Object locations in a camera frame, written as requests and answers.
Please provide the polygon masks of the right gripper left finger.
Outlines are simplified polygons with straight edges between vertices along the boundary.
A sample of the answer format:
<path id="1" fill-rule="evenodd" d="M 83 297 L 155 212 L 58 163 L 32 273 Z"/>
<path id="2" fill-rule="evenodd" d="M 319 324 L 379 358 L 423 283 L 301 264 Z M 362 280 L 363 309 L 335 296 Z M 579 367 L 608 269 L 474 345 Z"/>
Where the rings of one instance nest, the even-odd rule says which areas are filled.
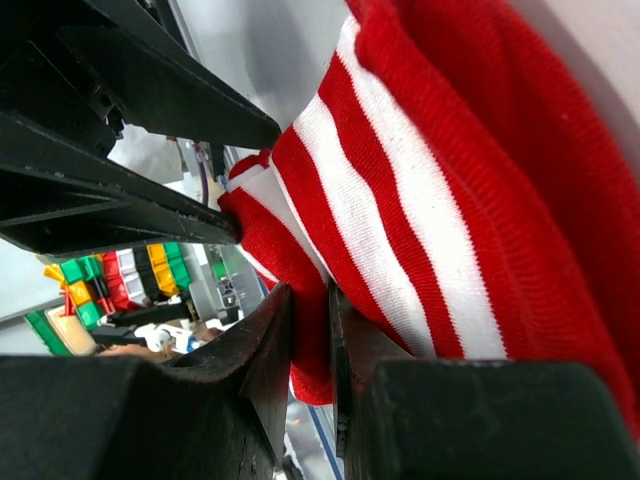
<path id="1" fill-rule="evenodd" d="M 5 479 L 268 479 L 281 463 L 293 298 L 166 365 L 5 356 Z"/>

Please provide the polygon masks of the red white striped sock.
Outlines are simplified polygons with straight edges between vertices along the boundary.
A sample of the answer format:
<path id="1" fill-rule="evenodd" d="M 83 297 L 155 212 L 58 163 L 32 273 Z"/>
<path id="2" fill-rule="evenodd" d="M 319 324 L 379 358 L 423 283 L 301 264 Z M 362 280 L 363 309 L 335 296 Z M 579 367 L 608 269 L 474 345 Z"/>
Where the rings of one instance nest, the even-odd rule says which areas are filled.
<path id="1" fill-rule="evenodd" d="M 639 430 L 639 189 L 503 1 L 352 1 L 328 70 L 221 210 L 294 293 L 294 395 L 332 400 L 336 284 L 419 358 L 578 362 Z"/>

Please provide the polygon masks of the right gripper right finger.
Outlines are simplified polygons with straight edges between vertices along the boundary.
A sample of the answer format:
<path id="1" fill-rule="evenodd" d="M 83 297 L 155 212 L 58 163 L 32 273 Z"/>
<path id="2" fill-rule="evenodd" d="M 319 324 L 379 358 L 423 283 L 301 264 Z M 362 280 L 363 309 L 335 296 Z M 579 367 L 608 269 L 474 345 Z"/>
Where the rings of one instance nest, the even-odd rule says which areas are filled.
<path id="1" fill-rule="evenodd" d="M 635 479 L 639 452 L 575 363 L 419 360 L 329 289 L 336 451 L 349 479 Z"/>

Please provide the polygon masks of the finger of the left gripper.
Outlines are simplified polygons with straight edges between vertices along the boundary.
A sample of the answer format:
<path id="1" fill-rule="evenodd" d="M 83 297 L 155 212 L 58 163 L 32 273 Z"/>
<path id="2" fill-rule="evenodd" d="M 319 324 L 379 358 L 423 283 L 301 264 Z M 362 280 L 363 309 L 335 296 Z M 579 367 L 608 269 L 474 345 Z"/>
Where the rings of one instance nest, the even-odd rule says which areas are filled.
<path id="1" fill-rule="evenodd" d="M 1 109 L 90 150 L 122 124 L 245 148 L 280 134 L 138 1 L 4 1 Z"/>
<path id="2" fill-rule="evenodd" d="M 4 113 L 1 237 L 71 257 L 166 241 L 234 245 L 240 229 L 228 214 Z"/>

